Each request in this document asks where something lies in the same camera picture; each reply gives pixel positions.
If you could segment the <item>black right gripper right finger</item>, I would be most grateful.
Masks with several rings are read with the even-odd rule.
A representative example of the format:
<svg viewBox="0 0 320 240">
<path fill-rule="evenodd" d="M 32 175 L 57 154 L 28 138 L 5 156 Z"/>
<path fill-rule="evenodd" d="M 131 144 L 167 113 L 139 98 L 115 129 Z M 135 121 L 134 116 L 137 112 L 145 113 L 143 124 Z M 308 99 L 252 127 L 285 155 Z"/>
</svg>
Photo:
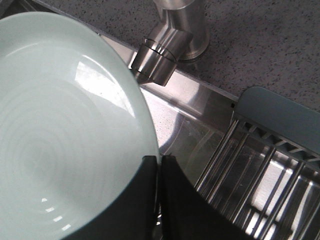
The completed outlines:
<svg viewBox="0 0 320 240">
<path fill-rule="evenodd" d="M 172 155 L 161 160 L 161 214 L 165 240 L 254 239 L 201 197 Z"/>
</svg>

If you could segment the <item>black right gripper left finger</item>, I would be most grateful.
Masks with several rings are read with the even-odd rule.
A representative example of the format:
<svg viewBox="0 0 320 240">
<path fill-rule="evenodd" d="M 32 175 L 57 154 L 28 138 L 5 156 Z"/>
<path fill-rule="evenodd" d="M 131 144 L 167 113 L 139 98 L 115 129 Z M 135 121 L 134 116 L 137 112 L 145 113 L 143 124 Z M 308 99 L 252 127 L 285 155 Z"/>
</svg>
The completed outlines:
<svg viewBox="0 0 320 240">
<path fill-rule="evenodd" d="M 121 194 L 66 240 L 151 240 L 157 215 L 157 158 L 142 158 Z"/>
</svg>

